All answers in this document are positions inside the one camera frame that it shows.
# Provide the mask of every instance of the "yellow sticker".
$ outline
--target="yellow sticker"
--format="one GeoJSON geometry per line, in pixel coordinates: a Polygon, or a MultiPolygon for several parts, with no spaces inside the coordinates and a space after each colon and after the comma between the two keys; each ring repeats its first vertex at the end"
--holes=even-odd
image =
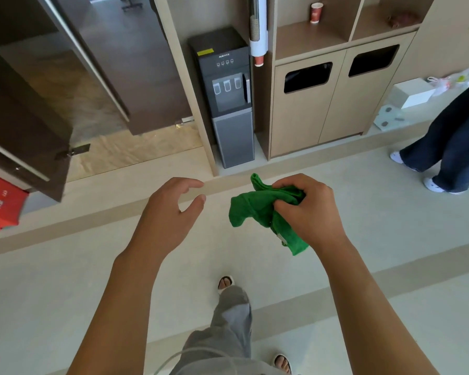
{"type": "Polygon", "coordinates": [[[198,51],[197,54],[198,56],[202,56],[202,55],[207,55],[207,54],[212,54],[213,53],[213,49],[212,48],[209,48],[207,50],[203,50],[203,51],[198,51]]]}

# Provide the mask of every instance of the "beige floor stripe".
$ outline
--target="beige floor stripe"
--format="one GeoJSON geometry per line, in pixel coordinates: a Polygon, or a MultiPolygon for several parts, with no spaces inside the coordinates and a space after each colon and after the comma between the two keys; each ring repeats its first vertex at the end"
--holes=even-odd
{"type": "MultiPolygon", "coordinates": [[[[375,272],[373,275],[388,298],[450,280],[469,273],[469,244],[375,272]]],[[[258,341],[336,316],[330,287],[255,309],[252,340],[258,341]]],[[[172,335],[146,345],[144,374],[154,373],[171,355],[182,350],[193,332],[172,335]]],[[[166,367],[171,369],[177,360],[166,367]]],[[[48,375],[64,375],[67,369],[48,375]]]]}
{"type": "MultiPolygon", "coordinates": [[[[216,177],[213,180],[206,182],[202,189],[194,189],[187,195],[183,195],[180,202],[190,201],[200,193],[213,195],[215,193],[247,185],[250,183],[250,174],[252,172],[257,172],[262,179],[267,179],[415,138],[424,135],[429,124],[429,121],[423,122],[409,126],[405,129],[375,134],[349,143],[328,147],[301,155],[300,157],[269,163],[254,170],[244,171],[230,176],[216,177]]],[[[134,201],[118,207],[41,227],[29,232],[1,238],[0,254],[138,216],[143,212],[146,202],[147,199],[134,201]]]]}

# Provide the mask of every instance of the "red box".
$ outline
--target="red box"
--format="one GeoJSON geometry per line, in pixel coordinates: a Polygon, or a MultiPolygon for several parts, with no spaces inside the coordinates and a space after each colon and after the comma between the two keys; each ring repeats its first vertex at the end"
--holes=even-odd
{"type": "Polygon", "coordinates": [[[19,224],[28,192],[0,178],[0,229],[19,224]]]}

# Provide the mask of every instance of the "wooden shelf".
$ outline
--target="wooden shelf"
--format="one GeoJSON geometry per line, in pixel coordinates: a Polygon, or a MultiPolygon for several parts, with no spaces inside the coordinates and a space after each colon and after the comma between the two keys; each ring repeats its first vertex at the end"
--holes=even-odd
{"type": "Polygon", "coordinates": [[[280,26],[276,32],[276,64],[306,59],[317,51],[347,43],[323,21],[313,25],[308,21],[280,26]]]}
{"type": "Polygon", "coordinates": [[[360,18],[358,19],[356,29],[353,34],[353,41],[379,36],[378,38],[386,38],[389,36],[409,33],[419,28],[420,24],[404,26],[393,29],[388,24],[389,14],[379,5],[369,5],[362,9],[360,18]]]}

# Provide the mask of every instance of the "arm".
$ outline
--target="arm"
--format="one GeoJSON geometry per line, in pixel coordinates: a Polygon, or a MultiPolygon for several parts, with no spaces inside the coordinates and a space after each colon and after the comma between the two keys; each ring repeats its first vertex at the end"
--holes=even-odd
{"type": "Polygon", "coordinates": [[[115,259],[94,318],[68,375],[142,374],[153,284],[165,257],[186,238],[203,210],[205,195],[184,212],[182,193],[199,180],[173,178],[147,203],[127,248],[115,259]]]}
{"type": "Polygon", "coordinates": [[[332,189],[303,174],[273,187],[287,185],[306,198],[297,206],[276,201],[275,209],[323,263],[353,373],[437,375],[347,238],[332,189]]]}

